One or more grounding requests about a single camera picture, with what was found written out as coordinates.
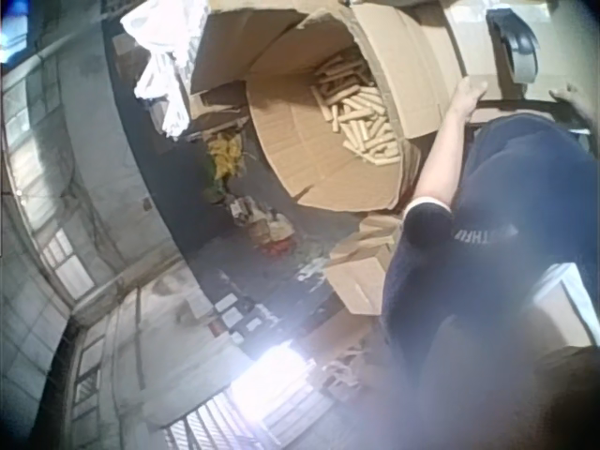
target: cardboard box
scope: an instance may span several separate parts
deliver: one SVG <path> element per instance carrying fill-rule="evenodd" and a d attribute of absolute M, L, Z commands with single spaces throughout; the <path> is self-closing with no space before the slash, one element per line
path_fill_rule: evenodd
<path fill-rule="evenodd" d="M 437 130 L 448 102 L 417 21 L 392 7 L 346 8 L 333 0 L 243 5 L 211 3 L 192 92 L 247 79 L 262 149 L 299 203 L 335 211 L 394 207 L 419 166 L 419 150 L 408 139 Z M 309 92 L 314 68 L 354 44 L 382 90 L 403 150 L 398 164 L 372 166 L 344 149 Z"/>
<path fill-rule="evenodd" d="M 382 313 L 383 282 L 391 260 L 388 246 L 359 248 L 331 261 L 324 273 L 352 314 L 377 316 Z"/>
<path fill-rule="evenodd" d="M 361 220 L 358 225 L 358 230 L 362 233 L 376 232 L 378 230 L 395 230 L 400 229 L 402 220 L 397 216 L 385 216 L 383 214 L 372 214 Z"/>
<path fill-rule="evenodd" d="M 370 331 L 372 324 L 371 318 L 355 316 L 347 309 L 342 309 L 298 344 L 306 356 L 313 358 L 317 367 L 322 368 L 358 344 Z"/>
<path fill-rule="evenodd" d="M 565 49 L 545 0 L 506 0 L 508 5 L 535 33 L 540 47 L 536 50 L 538 74 L 534 83 L 512 82 L 504 48 L 492 39 L 486 11 L 500 2 L 485 0 L 440 0 L 443 12 L 457 44 L 465 74 L 489 84 L 484 100 L 528 99 L 554 101 L 549 89 L 566 85 Z M 440 57 L 442 49 L 437 49 Z"/>
<path fill-rule="evenodd" d="M 379 246 L 392 247 L 396 241 L 393 229 L 378 229 L 369 232 L 353 232 L 346 239 L 339 241 L 329 253 L 331 261 L 345 258 L 360 248 L 373 248 Z"/>

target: person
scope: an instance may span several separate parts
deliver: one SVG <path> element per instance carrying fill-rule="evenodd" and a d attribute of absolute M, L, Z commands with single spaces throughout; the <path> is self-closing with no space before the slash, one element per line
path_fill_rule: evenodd
<path fill-rule="evenodd" d="M 502 355 L 487 383 L 507 387 L 516 316 L 550 293 L 568 298 L 600 345 L 596 160 L 567 129 L 515 114 L 479 130 L 463 168 L 465 126 L 486 90 L 469 77 L 457 86 L 386 275 L 382 327 L 412 384 L 452 316 L 490 355 Z M 597 133 L 593 108 L 574 86 L 550 94 Z"/>

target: wooden stick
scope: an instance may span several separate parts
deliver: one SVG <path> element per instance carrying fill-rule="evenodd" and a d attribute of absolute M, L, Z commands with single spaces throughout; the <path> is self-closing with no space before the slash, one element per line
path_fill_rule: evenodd
<path fill-rule="evenodd" d="M 357 119 L 363 119 L 365 117 L 370 117 L 374 113 L 375 112 L 373 110 L 371 110 L 370 108 L 364 108 L 362 110 L 352 111 L 352 112 L 348 112 L 347 114 L 341 115 L 338 120 L 340 122 L 349 122 L 351 120 L 357 120 Z"/>
<path fill-rule="evenodd" d="M 373 94 L 364 94 L 362 92 L 359 92 L 358 96 L 383 106 L 383 99 L 381 97 L 374 96 Z"/>
<path fill-rule="evenodd" d="M 333 66 L 334 64 L 337 64 L 337 63 L 341 63 L 343 60 L 344 60 L 344 58 L 342 57 L 342 55 L 341 54 L 337 54 L 336 56 L 334 56 L 333 58 L 329 59 L 324 64 L 322 64 L 319 68 L 317 68 L 317 70 L 315 71 L 315 73 L 317 75 L 321 75 L 327 69 L 329 69 L 331 66 Z"/>
<path fill-rule="evenodd" d="M 388 123 L 383 124 L 383 126 L 381 128 L 379 128 L 379 131 L 377 133 L 375 133 L 375 137 L 379 138 L 380 136 L 383 136 L 385 133 L 391 133 L 392 132 L 392 126 L 389 125 Z"/>
<path fill-rule="evenodd" d="M 369 153 L 370 155 L 375 155 L 376 153 L 382 152 L 383 150 L 385 150 L 385 149 L 387 148 L 387 145 L 388 145 L 389 143 L 390 143 L 390 142 L 384 142 L 384 143 L 380 143 L 379 145 L 377 145 L 377 146 L 375 146 L 375 147 L 371 148 L 371 149 L 368 151 L 368 153 Z"/>
<path fill-rule="evenodd" d="M 366 98 L 359 97 L 359 96 L 352 97 L 352 100 L 357 103 L 360 103 L 362 105 L 365 105 L 366 107 L 370 108 L 375 113 L 377 113 L 378 115 L 385 115 L 385 108 L 378 103 L 375 103 L 371 100 L 367 100 Z"/>
<path fill-rule="evenodd" d="M 325 75 L 328 77 L 339 74 L 340 72 L 344 72 L 349 69 L 358 68 L 365 64 L 365 61 L 362 59 L 358 59 L 355 61 L 350 61 L 348 63 L 340 64 L 339 66 L 330 67 L 325 71 Z"/>
<path fill-rule="evenodd" d="M 350 143 L 354 146 L 354 148 L 358 148 L 358 141 L 356 140 L 356 137 L 354 136 L 354 133 L 353 133 L 353 129 L 350 127 L 350 125 L 339 124 L 339 127 L 341 128 L 342 132 L 348 138 L 348 141 L 350 141 Z"/>
<path fill-rule="evenodd" d="M 383 136 L 380 136 L 379 138 L 374 138 L 368 142 L 365 142 L 365 148 L 367 150 L 370 150 L 371 148 L 375 148 L 380 143 L 390 143 L 390 142 L 394 141 L 395 139 L 396 139 L 396 136 L 394 135 L 394 133 L 387 133 L 387 134 L 384 134 Z"/>
<path fill-rule="evenodd" d="M 336 75 L 331 75 L 329 77 L 323 77 L 318 80 L 319 84 L 330 83 L 335 80 L 339 80 L 340 78 L 350 77 L 354 74 L 354 70 L 349 68 L 348 70 L 344 70 L 343 72 L 339 72 Z"/>
<path fill-rule="evenodd" d="M 365 143 L 366 141 L 369 140 L 367 125 L 365 124 L 365 121 L 360 120 L 358 122 L 358 127 L 360 128 L 360 134 L 361 134 L 361 137 L 363 138 L 363 142 Z"/>
<path fill-rule="evenodd" d="M 358 122 L 355 120 L 351 120 L 350 121 L 350 129 L 352 130 L 352 134 L 354 135 L 354 138 L 356 139 L 356 142 L 358 143 L 358 145 L 356 145 L 356 147 L 358 148 L 358 150 L 360 150 L 361 153 L 365 153 L 367 151 L 367 149 L 365 148 L 365 143 L 363 142 L 363 138 L 360 135 L 360 129 L 358 127 Z"/>
<path fill-rule="evenodd" d="M 358 79 L 354 76 L 351 76 L 346 81 L 343 81 L 339 86 L 334 86 L 333 88 L 329 89 L 329 91 L 327 92 L 327 96 L 334 96 L 338 92 L 341 92 L 348 87 L 354 86 L 355 84 L 358 84 Z"/>
<path fill-rule="evenodd" d="M 325 104 L 327 106 L 335 105 L 336 103 L 343 100 L 344 98 L 348 98 L 352 94 L 356 94 L 359 91 L 359 89 L 360 89 L 360 86 L 358 84 L 348 87 L 348 88 L 344 89 L 343 91 L 338 92 L 334 96 L 328 97 L 325 100 Z"/>
<path fill-rule="evenodd" d="M 333 117 L 332 129 L 333 129 L 334 133 L 339 133 L 339 121 L 338 121 L 339 106 L 338 105 L 334 105 L 331 107 L 331 116 Z"/>
<path fill-rule="evenodd" d="M 360 151 L 358 149 L 356 149 L 356 147 L 354 147 L 349 141 L 344 141 L 342 143 L 344 148 L 347 148 L 348 150 L 350 150 L 351 152 L 355 153 L 356 155 L 358 155 L 360 158 L 370 162 L 371 164 L 374 164 L 376 166 L 384 166 L 387 164 L 395 164 L 397 162 L 400 162 L 400 156 L 397 157 L 385 157 L 384 155 L 381 155 L 378 158 L 375 158 L 367 153 L 360 153 Z"/>
<path fill-rule="evenodd" d="M 360 78 L 360 80 L 367 86 L 373 86 L 375 84 L 375 82 L 367 78 L 367 75 L 365 74 L 365 67 L 362 67 L 362 70 L 357 70 L 356 76 Z"/>
<path fill-rule="evenodd" d="M 329 92 L 331 92 L 332 89 L 334 89 L 334 85 L 332 83 L 321 84 L 319 86 L 319 92 L 321 92 L 321 95 L 325 97 L 329 95 Z"/>
<path fill-rule="evenodd" d="M 364 94 L 373 94 L 375 96 L 381 96 L 382 93 L 380 92 L 380 90 L 377 87 L 365 87 L 365 86 L 361 86 L 360 87 L 360 92 L 364 93 Z"/>
<path fill-rule="evenodd" d="M 341 100 L 341 102 L 344 105 L 350 106 L 353 110 L 362 110 L 366 106 L 365 104 L 358 103 L 351 98 L 344 98 L 343 100 Z"/>
<path fill-rule="evenodd" d="M 353 145 L 352 145 L 352 143 L 351 143 L 350 141 L 344 141 L 344 142 L 342 143 L 342 146 L 343 146 L 344 148 L 347 148 L 347 149 L 348 149 L 348 150 L 350 150 L 351 152 L 355 153 L 356 155 L 358 155 L 358 156 L 361 156 L 361 153 L 360 153 L 360 151 L 359 151 L 359 150 L 358 150 L 358 149 L 357 149 L 355 146 L 353 146 Z"/>
<path fill-rule="evenodd" d="M 383 150 L 383 154 L 386 158 L 396 157 L 398 155 L 398 148 L 388 146 L 385 148 L 385 150 Z"/>
<path fill-rule="evenodd" d="M 376 137 L 377 133 L 379 133 L 379 130 L 382 129 L 385 120 L 385 117 L 379 116 L 373 123 L 373 126 L 368 131 L 368 134 L 370 134 L 372 137 Z"/>
<path fill-rule="evenodd" d="M 327 105 L 325 104 L 325 100 L 323 100 L 323 97 L 321 96 L 319 89 L 317 89 L 315 86 L 310 86 L 310 92 L 312 92 L 312 95 L 315 97 L 315 100 L 317 100 L 317 104 L 319 105 L 319 108 L 321 109 L 321 113 L 322 113 L 322 116 L 325 118 L 325 121 L 331 122 L 334 118 L 331 115 L 331 111 L 329 111 L 329 108 L 327 108 Z"/>

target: black object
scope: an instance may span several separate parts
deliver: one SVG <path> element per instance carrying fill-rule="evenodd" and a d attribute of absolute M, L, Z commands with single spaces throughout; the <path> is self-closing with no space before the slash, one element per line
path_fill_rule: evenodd
<path fill-rule="evenodd" d="M 488 25 L 495 30 L 506 51 L 511 75 L 515 83 L 533 83 L 538 65 L 535 49 L 540 44 L 531 27 L 510 7 L 489 9 L 486 14 Z M 522 70 L 515 59 L 532 58 L 533 69 Z"/>

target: bright light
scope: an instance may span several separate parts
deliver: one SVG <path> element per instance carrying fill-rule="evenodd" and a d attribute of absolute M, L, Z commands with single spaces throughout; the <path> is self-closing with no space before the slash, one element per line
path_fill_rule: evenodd
<path fill-rule="evenodd" d="M 293 384 L 305 383 L 309 365 L 290 342 L 269 349 L 232 383 L 232 395 L 244 416 L 260 421 L 279 404 Z"/>

